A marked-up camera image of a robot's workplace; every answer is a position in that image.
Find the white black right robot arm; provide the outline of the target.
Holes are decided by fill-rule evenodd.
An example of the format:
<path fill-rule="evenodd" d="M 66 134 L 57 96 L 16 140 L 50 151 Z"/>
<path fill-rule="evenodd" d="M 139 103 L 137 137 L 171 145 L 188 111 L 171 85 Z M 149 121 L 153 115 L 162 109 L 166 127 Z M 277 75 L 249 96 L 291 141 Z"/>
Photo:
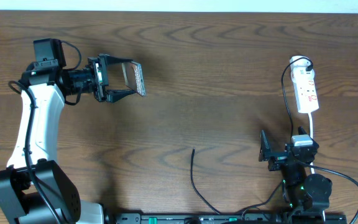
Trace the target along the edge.
<path fill-rule="evenodd" d="M 285 219 L 290 222 L 294 218 L 315 217 L 325 221 L 332 182 L 321 174 L 306 173 L 305 168 L 314 161 L 319 145 L 302 127 L 298 130 L 299 134 L 292 136 L 280 152 L 272 149 L 265 131 L 261 131 L 259 161 L 267 161 L 269 171 L 282 174 L 285 198 L 291 204 Z"/>

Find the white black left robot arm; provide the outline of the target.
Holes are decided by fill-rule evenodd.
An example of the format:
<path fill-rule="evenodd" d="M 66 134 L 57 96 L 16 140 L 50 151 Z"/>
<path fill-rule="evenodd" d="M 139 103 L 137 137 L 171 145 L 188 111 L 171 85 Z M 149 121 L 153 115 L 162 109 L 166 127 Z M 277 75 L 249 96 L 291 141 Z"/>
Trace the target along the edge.
<path fill-rule="evenodd" d="M 14 151 L 0 170 L 0 208 L 8 222 L 114 223 L 103 205 L 80 198 L 58 165 L 58 125 L 68 95 L 90 92 L 109 103 L 144 96 L 141 64 L 101 54 L 85 68 L 69 70 L 62 56 L 48 55 L 9 85 L 21 95 L 22 116 Z"/>

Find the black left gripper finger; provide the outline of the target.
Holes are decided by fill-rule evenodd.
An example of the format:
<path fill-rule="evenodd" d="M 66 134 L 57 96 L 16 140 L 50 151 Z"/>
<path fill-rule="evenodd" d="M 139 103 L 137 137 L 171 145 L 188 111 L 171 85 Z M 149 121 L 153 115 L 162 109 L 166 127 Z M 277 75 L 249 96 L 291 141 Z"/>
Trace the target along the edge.
<path fill-rule="evenodd" d="M 111 56 L 108 54 L 104 55 L 104 63 L 107 67 L 110 65 L 115 65 L 115 64 L 119 64 L 119 63 L 129 63 L 132 61 L 133 61 L 133 59 L 129 59 L 129 58 L 118 58 L 118 57 L 114 57 L 114 56 Z"/>
<path fill-rule="evenodd" d="M 134 90 L 107 90 L 106 101 L 109 103 L 115 103 L 122 98 L 134 94 Z"/>

